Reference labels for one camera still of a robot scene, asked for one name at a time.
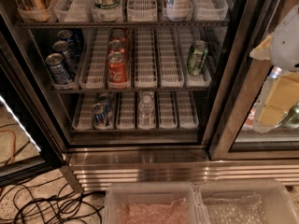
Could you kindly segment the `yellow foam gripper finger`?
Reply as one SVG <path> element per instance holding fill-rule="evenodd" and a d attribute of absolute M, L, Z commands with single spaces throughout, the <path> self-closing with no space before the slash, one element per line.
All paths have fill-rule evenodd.
<path fill-rule="evenodd" d="M 258 121 L 265 127 L 273 127 L 298 101 L 299 74 L 290 72 L 282 75 L 273 82 Z"/>
<path fill-rule="evenodd" d="M 249 56 L 256 60 L 270 59 L 270 45 L 273 34 L 269 34 L 256 48 L 254 48 Z"/>

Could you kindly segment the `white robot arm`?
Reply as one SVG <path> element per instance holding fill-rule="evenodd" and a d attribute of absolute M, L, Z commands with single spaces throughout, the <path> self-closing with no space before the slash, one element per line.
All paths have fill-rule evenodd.
<path fill-rule="evenodd" d="M 262 133 L 279 124 L 299 101 L 299 6 L 294 6 L 284 19 L 249 56 L 268 61 L 282 70 L 277 78 L 263 83 L 253 127 Z"/>

